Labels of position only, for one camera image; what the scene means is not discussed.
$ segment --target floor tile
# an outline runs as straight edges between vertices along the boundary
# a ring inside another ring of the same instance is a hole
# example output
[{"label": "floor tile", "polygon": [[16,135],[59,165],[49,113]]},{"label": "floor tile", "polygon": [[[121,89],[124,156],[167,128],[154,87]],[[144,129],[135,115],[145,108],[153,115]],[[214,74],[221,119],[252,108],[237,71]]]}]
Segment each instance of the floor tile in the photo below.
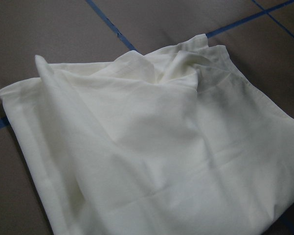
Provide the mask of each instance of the floor tile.
[{"label": "floor tile", "polygon": [[127,51],[85,1],[0,1],[0,88],[37,76],[35,54],[50,63],[82,63]]},{"label": "floor tile", "polygon": [[270,7],[287,2],[287,0],[256,0],[256,2],[259,3],[263,8],[268,9]]},{"label": "floor tile", "polygon": [[226,45],[247,79],[294,118],[294,42],[268,16],[209,39]]},{"label": "floor tile", "polygon": [[95,3],[146,54],[261,11],[250,0],[140,0]]},{"label": "floor tile", "polygon": [[294,3],[271,12],[271,15],[294,35]]},{"label": "floor tile", "polygon": [[51,235],[11,127],[0,129],[0,235]]}]

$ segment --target cream fabric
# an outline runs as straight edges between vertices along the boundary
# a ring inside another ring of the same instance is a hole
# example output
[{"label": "cream fabric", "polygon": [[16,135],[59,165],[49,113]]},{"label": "cream fabric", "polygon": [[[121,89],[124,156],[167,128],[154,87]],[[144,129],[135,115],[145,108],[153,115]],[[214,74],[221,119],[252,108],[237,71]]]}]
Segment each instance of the cream fabric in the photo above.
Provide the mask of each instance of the cream fabric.
[{"label": "cream fabric", "polygon": [[56,235],[256,235],[294,202],[294,119],[205,35],[36,65],[0,97]]}]

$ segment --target white fabric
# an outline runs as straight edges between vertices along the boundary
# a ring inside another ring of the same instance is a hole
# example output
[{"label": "white fabric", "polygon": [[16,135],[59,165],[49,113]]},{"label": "white fabric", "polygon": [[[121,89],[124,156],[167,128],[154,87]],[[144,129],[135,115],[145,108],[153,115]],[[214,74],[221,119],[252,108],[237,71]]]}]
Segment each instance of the white fabric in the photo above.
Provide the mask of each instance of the white fabric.
[{"label": "white fabric", "polygon": [[0,90],[56,235],[256,235],[294,202],[294,119],[205,35]]}]

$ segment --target gray surface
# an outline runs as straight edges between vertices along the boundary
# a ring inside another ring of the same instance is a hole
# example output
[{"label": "gray surface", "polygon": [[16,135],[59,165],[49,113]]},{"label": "gray surface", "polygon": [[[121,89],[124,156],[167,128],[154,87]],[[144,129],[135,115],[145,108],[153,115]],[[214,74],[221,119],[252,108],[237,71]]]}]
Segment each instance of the gray surface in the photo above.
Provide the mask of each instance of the gray surface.
[{"label": "gray surface", "polygon": [[259,3],[265,9],[268,9],[270,7],[282,4],[286,2],[286,0],[256,0],[256,2]]},{"label": "gray surface", "polygon": [[83,63],[126,51],[83,0],[0,1],[0,88],[38,76],[35,54],[49,63]]},{"label": "gray surface", "polygon": [[294,3],[273,11],[271,15],[294,35]]},{"label": "gray surface", "polygon": [[260,11],[250,0],[105,1],[97,5],[146,54],[186,41]]}]

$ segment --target gray floor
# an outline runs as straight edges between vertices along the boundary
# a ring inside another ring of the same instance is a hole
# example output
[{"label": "gray floor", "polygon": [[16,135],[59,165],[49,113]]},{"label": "gray floor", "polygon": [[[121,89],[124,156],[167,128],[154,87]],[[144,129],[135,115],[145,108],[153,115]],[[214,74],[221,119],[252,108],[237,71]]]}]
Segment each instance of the gray floor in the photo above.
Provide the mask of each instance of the gray floor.
[{"label": "gray floor", "polygon": [[[226,45],[240,71],[294,118],[294,38],[253,1],[94,2],[142,54],[236,23],[210,37],[209,45]],[[257,0],[265,9],[284,2],[289,1]],[[240,22],[254,14],[258,17]],[[294,35],[294,1],[270,15]],[[82,63],[112,61],[127,51],[84,0],[0,0],[0,88],[38,76],[35,54],[50,63]],[[5,126],[0,128],[0,235],[32,234],[52,231],[13,130]],[[294,205],[265,234],[294,234]]]}]

